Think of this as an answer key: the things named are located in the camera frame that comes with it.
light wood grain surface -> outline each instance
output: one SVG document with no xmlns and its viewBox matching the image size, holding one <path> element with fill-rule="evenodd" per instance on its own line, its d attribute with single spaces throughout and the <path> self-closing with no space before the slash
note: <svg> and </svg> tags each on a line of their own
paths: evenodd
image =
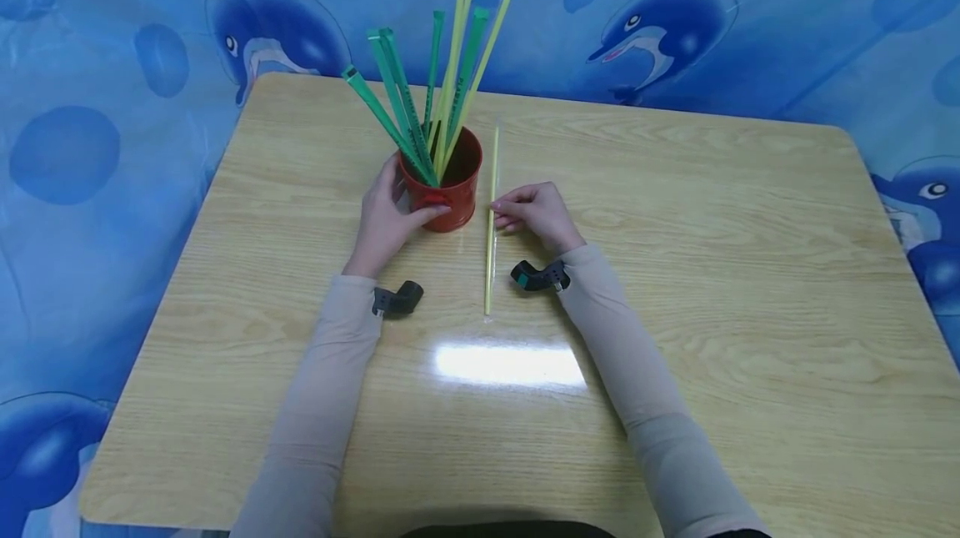
<svg viewBox="0 0 960 538">
<path fill-rule="evenodd" d="M 489 145 L 497 118 L 500 185 L 560 186 L 775 535 L 960 534 L 960 380 L 845 133 L 492 94 L 468 126 Z M 233 523 L 391 151 L 340 79 L 257 80 L 87 519 Z M 426 296 L 368 369 L 337 534 L 551 518 L 659 535 L 579 336 L 554 297 L 510 285 L 518 260 L 543 262 L 535 241 L 500 237 L 484 319 L 485 223 L 419 236 L 382 279 Z"/>
</svg>

beige sleeve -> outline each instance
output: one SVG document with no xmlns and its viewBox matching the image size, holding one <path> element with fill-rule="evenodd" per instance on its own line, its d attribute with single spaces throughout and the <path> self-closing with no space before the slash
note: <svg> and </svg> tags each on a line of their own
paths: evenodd
<svg viewBox="0 0 960 538">
<path fill-rule="evenodd" d="M 380 337 L 374 287 L 372 279 L 333 279 L 233 538 L 330 536 L 364 372 Z"/>
<path fill-rule="evenodd" d="M 626 428 L 664 535 L 765 532 L 690 417 L 657 344 L 627 305 L 600 249 L 582 246 L 562 260 L 570 285 L 560 300 L 586 341 Z"/>
</svg>

blue fabric backdrop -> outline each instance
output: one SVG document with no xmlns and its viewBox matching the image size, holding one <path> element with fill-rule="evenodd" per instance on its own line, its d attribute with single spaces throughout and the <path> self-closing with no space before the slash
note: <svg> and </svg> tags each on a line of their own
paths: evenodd
<svg viewBox="0 0 960 538">
<path fill-rule="evenodd" d="M 513 0 L 482 89 L 845 128 L 956 355 L 959 3 Z M 376 78 L 383 25 L 423 83 L 434 8 L 0 0 L 0 538 L 175 532 L 83 523 L 77 489 L 248 89 Z"/>
</svg>

red cup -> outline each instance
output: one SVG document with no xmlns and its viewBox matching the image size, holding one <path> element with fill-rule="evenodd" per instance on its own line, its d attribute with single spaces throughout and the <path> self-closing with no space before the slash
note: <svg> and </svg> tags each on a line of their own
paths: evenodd
<svg viewBox="0 0 960 538">
<path fill-rule="evenodd" d="M 423 226 L 431 232 L 453 232 L 467 224 L 473 216 L 478 199 L 478 174 L 483 164 L 483 149 L 480 147 L 478 136 L 467 128 L 460 131 L 460 139 L 453 149 L 450 164 L 443 176 L 440 188 L 430 188 L 421 182 L 418 173 L 407 167 L 407 161 L 400 157 L 400 173 L 403 173 L 407 192 L 410 194 L 410 209 L 418 210 L 426 207 L 450 208 L 448 214 L 436 217 Z"/>
</svg>

finger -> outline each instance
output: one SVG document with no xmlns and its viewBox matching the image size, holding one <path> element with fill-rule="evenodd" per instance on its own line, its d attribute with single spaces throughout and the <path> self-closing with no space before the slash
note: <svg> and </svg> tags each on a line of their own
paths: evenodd
<svg viewBox="0 0 960 538">
<path fill-rule="evenodd" d="M 510 217 L 510 216 L 507 216 L 507 215 L 503 215 L 503 216 L 500 217 L 499 219 L 495 219 L 495 218 L 494 218 L 494 220 L 493 220 L 493 226 L 494 226 L 494 227 L 498 227 L 498 228 L 505 228 L 505 227 L 508 226 L 508 224 L 510 224 L 510 223 L 518 223 L 519 221 L 520 221 L 520 220 L 519 220 L 517 217 Z"/>
<path fill-rule="evenodd" d="M 400 153 L 391 154 L 390 158 L 387 158 L 386 163 L 383 164 L 383 168 L 380 169 L 380 174 L 373 183 L 380 189 L 392 190 L 393 185 L 397 182 L 397 165 L 399 165 L 399 163 Z"/>
<path fill-rule="evenodd" d="M 406 216 L 406 220 L 411 224 L 411 229 L 421 228 L 424 224 L 430 223 L 436 217 L 448 214 L 448 212 L 450 212 L 449 207 L 427 207 L 412 211 L 411 214 Z"/>
<path fill-rule="evenodd" d="M 527 184 L 522 185 L 520 188 L 513 189 L 509 192 L 506 192 L 500 198 L 495 199 L 495 203 L 520 203 L 520 202 L 530 202 L 537 196 L 537 191 L 541 188 L 541 184 Z"/>
<path fill-rule="evenodd" d="M 517 219 L 526 219 L 530 210 L 530 203 L 513 203 L 499 199 L 490 204 L 491 209 L 507 217 L 517 217 Z"/>
</svg>

